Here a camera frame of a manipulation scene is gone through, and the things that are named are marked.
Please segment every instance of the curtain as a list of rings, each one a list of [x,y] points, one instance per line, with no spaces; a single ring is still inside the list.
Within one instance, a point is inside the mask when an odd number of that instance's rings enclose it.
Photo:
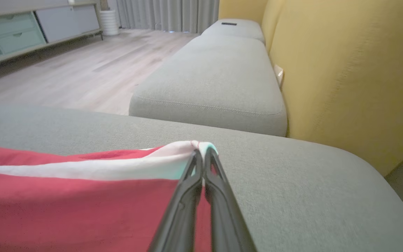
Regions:
[[[121,26],[202,33],[219,16],[219,0],[118,0]]]

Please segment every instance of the wooden floor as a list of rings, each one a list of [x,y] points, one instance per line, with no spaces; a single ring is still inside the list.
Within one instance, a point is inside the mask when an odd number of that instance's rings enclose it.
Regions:
[[[0,104],[128,114],[135,87],[195,34],[121,30],[0,64]]]

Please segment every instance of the light green drawer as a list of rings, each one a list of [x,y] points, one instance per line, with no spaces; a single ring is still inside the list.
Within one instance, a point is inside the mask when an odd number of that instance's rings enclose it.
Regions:
[[[36,27],[36,21],[30,12],[0,16],[0,35],[34,27]]]
[[[44,44],[44,40],[37,29],[19,32],[0,38],[0,48],[5,54],[39,44]]]

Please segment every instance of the light green fabric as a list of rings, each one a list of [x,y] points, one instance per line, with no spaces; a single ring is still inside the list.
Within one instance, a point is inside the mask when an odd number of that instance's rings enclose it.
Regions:
[[[193,39],[134,91],[129,114],[285,136],[285,105],[265,46],[229,36]]]
[[[212,142],[259,252],[403,251],[403,203],[334,147],[243,131],[46,107],[0,107],[0,147],[71,155]]]
[[[222,24],[223,22],[236,23],[237,25]],[[259,40],[265,44],[265,37],[260,25],[255,21],[245,19],[221,19],[212,24],[201,35],[244,37]]]

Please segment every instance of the cabinet top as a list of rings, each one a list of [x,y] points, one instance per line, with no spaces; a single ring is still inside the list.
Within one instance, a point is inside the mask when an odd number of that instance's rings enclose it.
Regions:
[[[62,5],[48,5],[48,6],[38,7],[38,8],[20,8],[20,9],[15,9],[15,10],[11,10],[11,11],[0,12],[0,16],[35,11],[35,10],[39,10],[39,9],[57,8],[57,7],[65,7],[65,6],[82,6],[82,5],[96,5],[96,1],[91,1],[91,0],[90,1],[80,1],[80,2],[74,3],[72,5],[66,3],[66,4],[62,4]]]

